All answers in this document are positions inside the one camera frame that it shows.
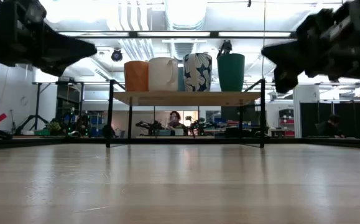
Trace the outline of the blue white floral mug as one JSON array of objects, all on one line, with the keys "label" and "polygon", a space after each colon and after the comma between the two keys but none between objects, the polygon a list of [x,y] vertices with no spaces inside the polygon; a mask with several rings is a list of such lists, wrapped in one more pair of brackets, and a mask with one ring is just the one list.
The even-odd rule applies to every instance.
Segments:
[{"label": "blue white floral mug", "polygon": [[210,91],[212,57],[206,53],[187,54],[183,58],[185,91]]}]

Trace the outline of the rack with red bins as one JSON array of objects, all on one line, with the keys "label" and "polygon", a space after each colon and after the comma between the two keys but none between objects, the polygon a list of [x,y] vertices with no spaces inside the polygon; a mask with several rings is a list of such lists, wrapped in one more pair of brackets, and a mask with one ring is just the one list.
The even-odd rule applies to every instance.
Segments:
[{"label": "rack with red bins", "polygon": [[283,109],[279,111],[279,128],[283,132],[283,137],[295,137],[295,118],[293,109]]}]

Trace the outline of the green cup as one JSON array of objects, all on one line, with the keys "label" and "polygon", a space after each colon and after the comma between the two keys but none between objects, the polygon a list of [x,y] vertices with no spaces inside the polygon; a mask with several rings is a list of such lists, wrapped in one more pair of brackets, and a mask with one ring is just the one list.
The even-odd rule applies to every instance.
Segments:
[{"label": "green cup", "polygon": [[221,91],[242,91],[244,83],[245,56],[224,54],[217,58]]}]

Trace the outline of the person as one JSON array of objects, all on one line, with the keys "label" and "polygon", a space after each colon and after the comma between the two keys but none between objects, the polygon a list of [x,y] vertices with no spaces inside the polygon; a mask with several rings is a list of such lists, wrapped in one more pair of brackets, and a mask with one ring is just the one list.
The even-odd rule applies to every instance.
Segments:
[{"label": "person", "polygon": [[175,136],[176,130],[181,129],[182,130],[182,136],[188,135],[188,128],[182,124],[181,122],[181,116],[177,111],[172,111],[170,113],[169,122],[167,125],[167,129],[170,130],[170,135]]},{"label": "person", "polygon": [[326,121],[317,124],[318,136],[328,138],[345,138],[343,132],[339,129],[340,117],[332,114]]}]

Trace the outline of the white ribbed mug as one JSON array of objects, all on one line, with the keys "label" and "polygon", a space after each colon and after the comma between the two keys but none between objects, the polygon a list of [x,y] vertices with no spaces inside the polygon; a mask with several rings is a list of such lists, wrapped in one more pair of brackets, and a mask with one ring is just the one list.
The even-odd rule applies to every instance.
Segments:
[{"label": "white ribbed mug", "polygon": [[178,90],[178,61],[170,57],[156,57],[148,61],[149,91]]}]

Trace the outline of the green potted plant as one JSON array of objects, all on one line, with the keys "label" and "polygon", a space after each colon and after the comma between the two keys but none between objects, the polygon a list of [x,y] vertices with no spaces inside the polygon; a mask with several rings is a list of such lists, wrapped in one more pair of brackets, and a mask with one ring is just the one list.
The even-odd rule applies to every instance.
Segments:
[{"label": "green potted plant", "polygon": [[61,126],[60,123],[57,121],[51,121],[48,125],[47,125],[47,129],[50,133],[51,136],[58,136],[61,133]]}]

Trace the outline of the black room partition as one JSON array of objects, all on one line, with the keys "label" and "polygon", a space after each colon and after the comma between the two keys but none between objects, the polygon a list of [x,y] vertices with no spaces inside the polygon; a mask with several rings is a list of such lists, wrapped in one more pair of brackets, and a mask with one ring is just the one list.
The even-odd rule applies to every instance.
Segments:
[{"label": "black room partition", "polygon": [[331,115],[339,116],[338,131],[347,138],[360,139],[360,100],[313,100],[300,102],[303,138],[325,137],[323,125]]}]

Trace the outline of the black ceiling spotlight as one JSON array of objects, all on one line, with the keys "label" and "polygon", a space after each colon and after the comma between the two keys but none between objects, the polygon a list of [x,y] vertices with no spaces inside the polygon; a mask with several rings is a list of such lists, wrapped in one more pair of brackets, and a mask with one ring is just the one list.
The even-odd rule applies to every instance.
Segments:
[{"label": "black ceiling spotlight", "polygon": [[113,62],[120,62],[123,59],[121,48],[114,48],[111,54],[111,60]]},{"label": "black ceiling spotlight", "polygon": [[218,51],[218,56],[224,55],[224,54],[230,54],[233,50],[232,43],[230,40],[223,40],[223,43]]}]

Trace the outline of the light blue faceted mug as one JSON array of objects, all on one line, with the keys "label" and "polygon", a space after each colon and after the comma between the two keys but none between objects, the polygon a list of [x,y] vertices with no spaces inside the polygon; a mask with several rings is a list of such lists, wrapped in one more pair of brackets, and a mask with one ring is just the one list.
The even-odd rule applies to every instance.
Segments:
[{"label": "light blue faceted mug", "polygon": [[185,91],[183,67],[178,67],[178,91]]}]

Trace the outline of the silver ceiling air duct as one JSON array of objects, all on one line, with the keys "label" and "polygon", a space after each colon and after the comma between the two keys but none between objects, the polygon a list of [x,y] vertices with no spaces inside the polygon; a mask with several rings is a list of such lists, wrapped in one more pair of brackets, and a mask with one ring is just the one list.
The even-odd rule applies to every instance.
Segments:
[{"label": "silver ceiling air duct", "polygon": [[[168,30],[186,31],[204,28],[208,0],[164,0]],[[172,42],[171,54],[182,60],[187,54],[196,52],[196,42]]]}]

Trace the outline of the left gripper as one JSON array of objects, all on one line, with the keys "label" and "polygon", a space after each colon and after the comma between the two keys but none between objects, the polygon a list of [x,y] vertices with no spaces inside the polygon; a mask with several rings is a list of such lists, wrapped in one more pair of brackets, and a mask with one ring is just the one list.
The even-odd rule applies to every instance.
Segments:
[{"label": "left gripper", "polygon": [[94,44],[59,34],[45,25],[46,9],[39,0],[0,0],[0,63],[31,63],[29,52],[44,30],[44,57],[32,63],[42,72],[61,77],[67,67],[97,53]]}]

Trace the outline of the wooden shelf black frame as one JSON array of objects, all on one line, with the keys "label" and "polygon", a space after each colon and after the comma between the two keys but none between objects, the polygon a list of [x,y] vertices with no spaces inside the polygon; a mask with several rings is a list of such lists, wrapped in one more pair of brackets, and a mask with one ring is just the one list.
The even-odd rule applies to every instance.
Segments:
[{"label": "wooden shelf black frame", "polygon": [[[239,107],[239,127],[238,139],[193,139],[185,141],[187,144],[242,144],[252,146],[255,143],[259,144],[260,148],[265,146],[265,129],[266,129],[266,116],[265,116],[265,80],[260,79],[251,85],[244,92],[227,91],[227,92],[184,92],[184,91],[130,91],[130,92],[114,92],[114,85],[119,83],[116,80],[109,81],[109,99],[108,99],[108,126],[112,125],[113,120],[113,100],[117,99],[129,106],[128,111],[128,127],[127,138],[124,140],[126,144],[158,144],[158,140],[133,140],[131,137],[132,131],[132,108],[133,106],[233,106]],[[260,116],[260,139],[247,140],[242,137],[243,130],[243,110],[248,107],[251,101],[259,99],[261,103],[261,116]]]}]

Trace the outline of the black overhead frame beam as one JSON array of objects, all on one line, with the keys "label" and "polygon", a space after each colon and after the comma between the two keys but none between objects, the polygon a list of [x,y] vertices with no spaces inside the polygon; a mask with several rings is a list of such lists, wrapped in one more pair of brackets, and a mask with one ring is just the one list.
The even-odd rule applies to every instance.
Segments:
[{"label": "black overhead frame beam", "polygon": [[291,32],[264,31],[59,31],[79,39],[291,39]]}]

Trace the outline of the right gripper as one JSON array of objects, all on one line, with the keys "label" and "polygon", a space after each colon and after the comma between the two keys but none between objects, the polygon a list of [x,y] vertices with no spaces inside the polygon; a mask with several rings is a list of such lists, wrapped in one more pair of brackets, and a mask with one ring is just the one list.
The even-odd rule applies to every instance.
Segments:
[{"label": "right gripper", "polygon": [[276,65],[278,93],[293,90],[303,71],[308,77],[326,75],[331,81],[360,79],[360,0],[309,15],[291,36],[296,39],[261,50]]}]

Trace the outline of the orange faceted mug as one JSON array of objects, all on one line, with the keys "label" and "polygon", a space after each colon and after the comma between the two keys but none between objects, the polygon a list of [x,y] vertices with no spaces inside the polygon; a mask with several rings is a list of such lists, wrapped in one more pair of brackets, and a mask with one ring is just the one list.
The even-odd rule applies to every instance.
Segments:
[{"label": "orange faceted mug", "polygon": [[126,91],[149,91],[149,64],[143,61],[130,61],[124,64]]}]

